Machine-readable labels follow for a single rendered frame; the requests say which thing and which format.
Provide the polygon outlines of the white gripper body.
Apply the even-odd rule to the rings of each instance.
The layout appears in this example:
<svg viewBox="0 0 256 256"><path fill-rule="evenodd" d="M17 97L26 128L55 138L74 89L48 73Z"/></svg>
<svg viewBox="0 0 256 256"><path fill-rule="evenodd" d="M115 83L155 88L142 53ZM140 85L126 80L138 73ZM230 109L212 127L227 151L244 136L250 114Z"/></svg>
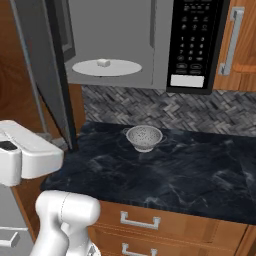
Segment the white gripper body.
<svg viewBox="0 0 256 256"><path fill-rule="evenodd" d="M63 164L64 152L12 120L0 121L0 179L34 179Z"/></svg>

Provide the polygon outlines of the dark grey microwave door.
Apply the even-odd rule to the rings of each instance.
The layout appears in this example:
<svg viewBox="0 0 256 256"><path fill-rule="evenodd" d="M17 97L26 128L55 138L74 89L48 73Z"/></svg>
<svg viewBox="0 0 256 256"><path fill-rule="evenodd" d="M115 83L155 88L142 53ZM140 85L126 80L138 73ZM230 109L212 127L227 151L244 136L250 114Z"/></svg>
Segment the dark grey microwave door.
<svg viewBox="0 0 256 256"><path fill-rule="evenodd" d="M54 1L10 3L36 87L68 148L76 151L76 129Z"/></svg>

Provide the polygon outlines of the white microwave turntable plate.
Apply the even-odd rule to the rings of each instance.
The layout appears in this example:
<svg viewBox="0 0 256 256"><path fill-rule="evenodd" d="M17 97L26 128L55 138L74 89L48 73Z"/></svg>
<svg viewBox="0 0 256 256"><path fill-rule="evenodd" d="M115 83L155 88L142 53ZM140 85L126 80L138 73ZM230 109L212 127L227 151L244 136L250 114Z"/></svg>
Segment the white microwave turntable plate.
<svg viewBox="0 0 256 256"><path fill-rule="evenodd" d="M100 67L97 65L97 60L78 62L73 65L72 70L79 74L94 77L119 77L134 74L142 70L140 64L132 61L109 59L111 62L110 66Z"/></svg>

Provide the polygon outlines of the grey microwave oven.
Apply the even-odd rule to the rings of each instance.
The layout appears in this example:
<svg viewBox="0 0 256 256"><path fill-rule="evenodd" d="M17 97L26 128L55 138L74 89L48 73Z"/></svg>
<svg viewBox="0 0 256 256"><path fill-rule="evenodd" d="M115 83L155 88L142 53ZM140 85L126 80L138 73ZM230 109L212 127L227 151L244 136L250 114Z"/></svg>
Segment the grey microwave oven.
<svg viewBox="0 0 256 256"><path fill-rule="evenodd" d="M212 91L230 0L58 0L70 83ZM140 72L94 77L72 70L94 59L138 63Z"/></svg>

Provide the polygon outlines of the grey appliance front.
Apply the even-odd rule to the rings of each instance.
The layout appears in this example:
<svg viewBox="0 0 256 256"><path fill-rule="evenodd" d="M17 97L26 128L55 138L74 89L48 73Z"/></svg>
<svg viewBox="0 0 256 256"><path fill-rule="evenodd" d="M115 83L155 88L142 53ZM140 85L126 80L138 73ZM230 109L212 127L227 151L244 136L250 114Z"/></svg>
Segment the grey appliance front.
<svg viewBox="0 0 256 256"><path fill-rule="evenodd" d="M0 184L0 230L17 231L20 240L13 248L0 247L0 256L30 256L34 246L29 229L9 187Z"/></svg>

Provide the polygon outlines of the grey speckled colander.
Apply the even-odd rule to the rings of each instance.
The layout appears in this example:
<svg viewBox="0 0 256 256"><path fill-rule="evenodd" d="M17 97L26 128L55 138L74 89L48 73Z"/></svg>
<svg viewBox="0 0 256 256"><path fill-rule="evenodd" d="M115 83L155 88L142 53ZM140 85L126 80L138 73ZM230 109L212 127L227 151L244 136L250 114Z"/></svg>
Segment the grey speckled colander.
<svg viewBox="0 0 256 256"><path fill-rule="evenodd" d="M167 140L167 137L158 128L149 125L124 128L122 133L140 153L151 152L157 145Z"/></svg>

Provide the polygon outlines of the wooden drawer front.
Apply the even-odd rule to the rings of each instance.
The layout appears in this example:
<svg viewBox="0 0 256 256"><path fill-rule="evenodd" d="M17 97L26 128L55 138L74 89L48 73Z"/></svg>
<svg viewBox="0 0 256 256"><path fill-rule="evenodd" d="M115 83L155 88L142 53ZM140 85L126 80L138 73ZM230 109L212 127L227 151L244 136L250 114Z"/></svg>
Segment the wooden drawer front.
<svg viewBox="0 0 256 256"><path fill-rule="evenodd" d="M217 249L211 246L199 246L187 242L142 235L128 231L103 227L89 229L91 239L101 250L103 256L123 256L122 244L128 243L142 247L155 248L157 256L234 256L232 250Z"/></svg>
<svg viewBox="0 0 256 256"><path fill-rule="evenodd" d="M240 242L247 227L246 224L106 201L101 201L99 222L131 228L131 225L121 223L122 212L128 213L128 221L146 224L152 224L154 217L160 218L157 230L135 227L137 230L152 232L166 238L212 243L227 248L233 248Z"/></svg>

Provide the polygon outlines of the wooden wall cupboard door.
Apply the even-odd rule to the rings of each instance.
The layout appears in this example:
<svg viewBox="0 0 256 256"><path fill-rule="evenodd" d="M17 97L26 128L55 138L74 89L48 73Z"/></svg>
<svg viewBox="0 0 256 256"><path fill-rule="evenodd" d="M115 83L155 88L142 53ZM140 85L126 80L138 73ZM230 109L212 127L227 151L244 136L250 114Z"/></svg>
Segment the wooden wall cupboard door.
<svg viewBox="0 0 256 256"><path fill-rule="evenodd" d="M213 88L256 92L256 0L230 0L228 14L233 7L244 7L244 15L228 76L218 73Z"/></svg>

